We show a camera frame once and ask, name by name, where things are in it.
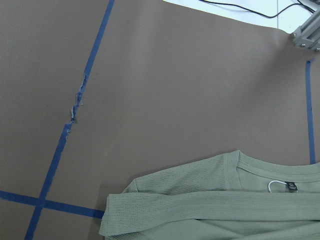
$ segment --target white surface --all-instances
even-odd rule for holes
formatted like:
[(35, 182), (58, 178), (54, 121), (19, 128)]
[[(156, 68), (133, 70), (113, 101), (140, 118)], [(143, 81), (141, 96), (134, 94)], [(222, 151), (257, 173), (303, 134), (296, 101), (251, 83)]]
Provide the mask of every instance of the white surface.
[[(292, 33), (296, 28), (302, 25), (310, 16), (311, 13), (304, 7), (296, 5), (288, 8), (282, 12), (278, 17), (266, 18), (252, 12), (246, 11), (235, 6), (210, 4), (199, 0), (164, 0), (172, 4), (185, 6), (188, 8), (200, 10), (203, 12), (216, 14), (226, 18), (238, 20), (248, 24), (265, 26), (275, 29), (281, 29), (286, 33)], [(265, 14), (267, 16), (274, 16), (285, 7), (298, 3), (296, 0), (217, 0), (218, 3), (236, 4), (247, 9)], [(319, 5), (309, 1), (301, 0), (302, 3), (317, 10)]]

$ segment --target metal bracket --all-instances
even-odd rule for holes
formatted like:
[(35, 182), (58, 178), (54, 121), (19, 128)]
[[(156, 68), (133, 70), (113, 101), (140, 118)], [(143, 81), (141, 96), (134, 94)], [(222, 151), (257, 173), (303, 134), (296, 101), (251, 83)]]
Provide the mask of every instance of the metal bracket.
[(295, 46), (320, 52), (320, 8), (292, 33), (292, 37)]
[(310, 0), (311, 2), (314, 2), (315, 4), (320, 5), (320, 0)]

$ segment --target sage green shirt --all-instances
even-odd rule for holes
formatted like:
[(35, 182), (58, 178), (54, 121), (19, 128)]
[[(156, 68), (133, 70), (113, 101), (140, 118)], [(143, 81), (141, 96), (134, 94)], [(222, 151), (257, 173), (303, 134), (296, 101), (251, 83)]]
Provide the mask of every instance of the sage green shirt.
[[(270, 181), (294, 182), (298, 192)], [(320, 240), (320, 163), (288, 166), (241, 151), (135, 178), (109, 194), (107, 240)]]

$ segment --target neckline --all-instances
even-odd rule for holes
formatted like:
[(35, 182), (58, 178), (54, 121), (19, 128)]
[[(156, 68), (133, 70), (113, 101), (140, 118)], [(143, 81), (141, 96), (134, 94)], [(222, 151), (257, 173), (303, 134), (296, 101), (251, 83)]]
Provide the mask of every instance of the neckline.
[(243, 191), (237, 168), (252, 174), (279, 181), (307, 183), (320, 181), (320, 162), (310, 165), (280, 165), (245, 155), (240, 150), (229, 153), (225, 158), (229, 187)]

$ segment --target shirt label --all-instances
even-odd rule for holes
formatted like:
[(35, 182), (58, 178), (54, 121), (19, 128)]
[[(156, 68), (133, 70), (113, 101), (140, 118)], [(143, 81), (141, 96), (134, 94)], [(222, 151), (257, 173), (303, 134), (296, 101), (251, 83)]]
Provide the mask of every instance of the shirt label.
[(289, 188), (289, 193), (298, 192), (298, 188), (293, 181), (286, 181), (285, 183), (286, 183), (287, 187)]

